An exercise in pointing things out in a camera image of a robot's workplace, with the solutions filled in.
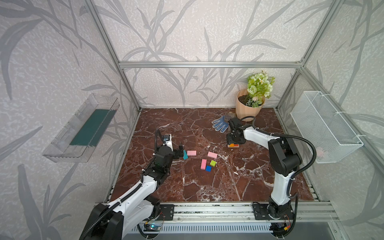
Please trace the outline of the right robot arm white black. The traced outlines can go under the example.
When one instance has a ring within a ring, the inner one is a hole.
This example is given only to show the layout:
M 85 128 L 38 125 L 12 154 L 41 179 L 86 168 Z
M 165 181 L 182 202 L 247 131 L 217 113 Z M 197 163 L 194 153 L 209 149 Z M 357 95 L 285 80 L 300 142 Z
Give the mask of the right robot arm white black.
M 252 203 L 256 220 L 281 220 L 285 216 L 295 217 L 292 199 L 298 201 L 298 194 L 291 194 L 292 184 L 296 176 L 310 168 L 317 158 L 317 150 L 309 140 L 298 136 L 272 134 L 256 128 L 255 124 L 243 124 L 241 119 L 229 120 L 230 133 L 228 144 L 242 145 L 253 142 L 269 151 L 270 164 L 275 172 L 274 187 L 267 204 Z M 312 158 L 304 167 L 300 167 L 303 159 L 295 144 L 299 140 L 307 144 L 312 151 Z

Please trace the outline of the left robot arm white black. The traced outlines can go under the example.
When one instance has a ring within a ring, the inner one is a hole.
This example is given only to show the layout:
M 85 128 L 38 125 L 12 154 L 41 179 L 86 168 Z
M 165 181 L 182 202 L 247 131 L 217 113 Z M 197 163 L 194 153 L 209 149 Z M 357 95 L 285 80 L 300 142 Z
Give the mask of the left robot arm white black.
M 153 158 L 139 181 L 116 200 L 96 205 L 82 231 L 81 240 L 121 240 L 143 220 L 160 216 L 160 201 L 152 194 L 171 174 L 173 160 L 183 158 L 184 147 L 173 148 L 172 135 L 156 130 Z

